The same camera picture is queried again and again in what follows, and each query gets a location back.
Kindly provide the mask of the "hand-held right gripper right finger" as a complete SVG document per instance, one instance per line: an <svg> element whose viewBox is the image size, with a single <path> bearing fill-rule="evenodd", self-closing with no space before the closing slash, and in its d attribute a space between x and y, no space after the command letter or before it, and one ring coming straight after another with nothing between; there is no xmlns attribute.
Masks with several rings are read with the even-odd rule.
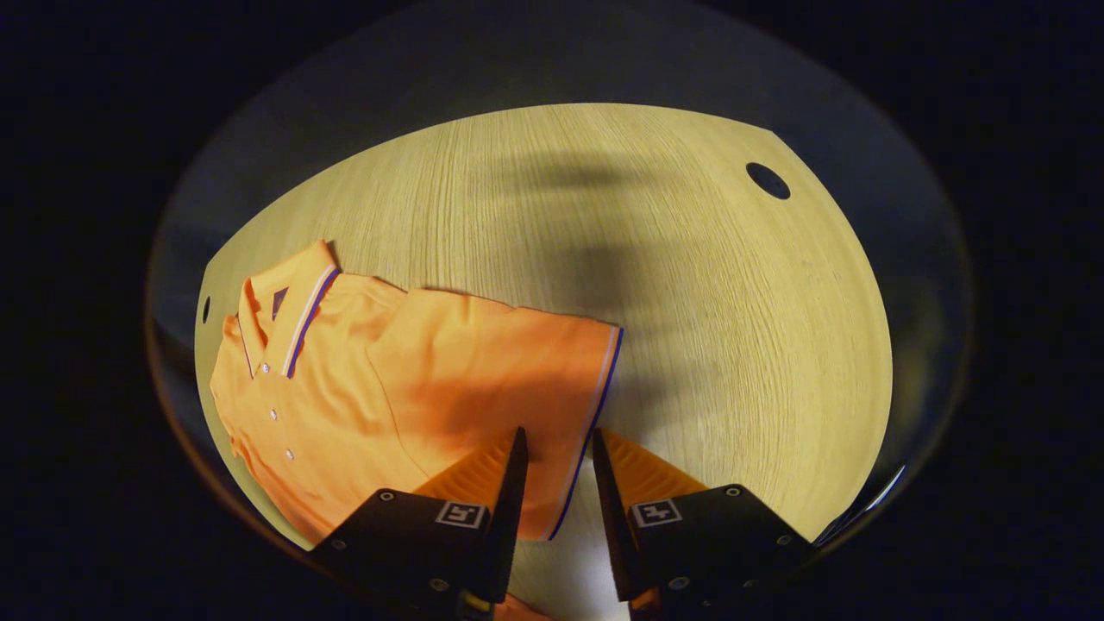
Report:
<svg viewBox="0 0 1104 621"><path fill-rule="evenodd" d="M749 490L705 486L608 429L593 467L612 578L631 620L762 620L816 547Z"/></svg>

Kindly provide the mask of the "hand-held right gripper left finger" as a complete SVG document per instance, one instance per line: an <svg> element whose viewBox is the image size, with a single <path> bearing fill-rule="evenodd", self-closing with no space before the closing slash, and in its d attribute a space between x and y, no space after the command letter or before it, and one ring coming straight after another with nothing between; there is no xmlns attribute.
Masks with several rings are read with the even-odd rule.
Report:
<svg viewBox="0 0 1104 621"><path fill-rule="evenodd" d="M527 487L516 428L403 492L381 488L310 554L373 620L492 620L505 602Z"/></svg>

